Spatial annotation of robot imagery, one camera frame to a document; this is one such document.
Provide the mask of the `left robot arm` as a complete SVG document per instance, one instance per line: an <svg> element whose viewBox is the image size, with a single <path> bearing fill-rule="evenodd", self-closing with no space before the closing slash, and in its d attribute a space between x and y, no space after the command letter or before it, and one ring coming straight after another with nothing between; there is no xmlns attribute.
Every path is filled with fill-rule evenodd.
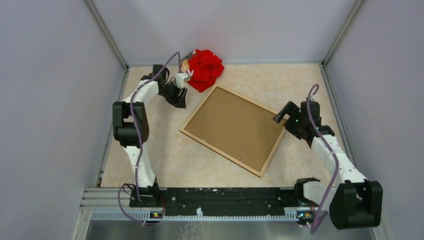
<svg viewBox="0 0 424 240"><path fill-rule="evenodd" d="M112 105L113 137L127 153L134 172L131 195L149 207L160 202L161 194L146 147L150 136L146 106L154 97L161 96L175 108L186 108L188 90L184 83L190 78L186 72L171 77L167 67L155 64L127 98Z"/></svg>

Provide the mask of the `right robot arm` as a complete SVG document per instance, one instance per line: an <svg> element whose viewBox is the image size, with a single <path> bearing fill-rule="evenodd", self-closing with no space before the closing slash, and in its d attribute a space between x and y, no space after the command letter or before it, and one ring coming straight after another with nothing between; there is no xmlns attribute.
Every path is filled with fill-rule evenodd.
<svg viewBox="0 0 424 240"><path fill-rule="evenodd" d="M288 101L273 117L283 122L284 129L306 141L323 161L331 175L329 183L319 179L300 178L294 185L293 200L299 206L316 203L317 217L329 216L338 230L374 228L381 223L383 187L362 174L351 162L328 125L321 124L320 104Z"/></svg>

